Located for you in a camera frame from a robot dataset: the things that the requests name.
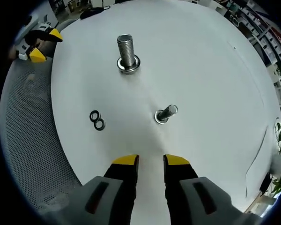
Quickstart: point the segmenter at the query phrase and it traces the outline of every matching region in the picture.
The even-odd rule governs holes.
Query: o-ring
[[[97,127],[97,123],[99,121],[102,122],[102,126],[101,127]],[[105,128],[105,121],[103,119],[99,118],[96,122],[94,122],[94,127],[95,127],[96,130],[99,130],[99,131],[103,130]]]
[[[100,115],[98,110],[93,110],[93,111],[90,112],[89,119],[93,123],[96,123],[100,118],[101,118],[101,115]]]

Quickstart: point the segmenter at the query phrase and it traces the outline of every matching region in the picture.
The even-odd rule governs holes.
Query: white table
[[[117,68],[117,36],[133,36],[141,60],[134,75]],[[228,20],[183,1],[132,1],[62,31],[52,68],[52,107],[66,157],[82,184],[120,156],[140,155],[132,224],[170,224],[163,154],[189,160],[240,210],[268,170],[273,124],[281,117],[266,67]],[[169,104],[178,114],[153,120]],[[96,131],[89,113],[106,122]],[[257,169],[252,161],[263,145]],[[250,169],[253,181],[246,180]]]

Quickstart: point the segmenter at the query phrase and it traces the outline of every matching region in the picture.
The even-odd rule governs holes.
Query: large bolt
[[[124,73],[132,73],[140,66],[140,59],[134,54],[133,39],[130,34],[118,36],[118,49],[120,58],[118,59],[118,68]]]
[[[122,66],[131,67],[135,63],[133,40],[130,34],[118,36],[118,49],[122,58]]]
[[[164,110],[158,110],[155,112],[155,120],[159,124],[164,124],[169,120],[169,117],[178,112],[178,107],[175,105],[169,105]]]

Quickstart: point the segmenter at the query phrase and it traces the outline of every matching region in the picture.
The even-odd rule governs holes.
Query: gray mesh fabric
[[[52,58],[15,60],[0,102],[0,138],[8,167],[27,200],[40,213],[67,204],[81,184],[60,145],[52,114]]]

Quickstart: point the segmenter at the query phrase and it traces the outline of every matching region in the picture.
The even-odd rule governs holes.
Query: threaded bolt shaft
[[[122,66],[131,67],[135,63],[133,40],[130,34],[118,36],[118,49],[121,55]]]
[[[157,115],[158,120],[163,121],[169,118],[170,116],[176,114],[178,112],[178,108],[175,105],[169,105],[165,108],[161,113]]]

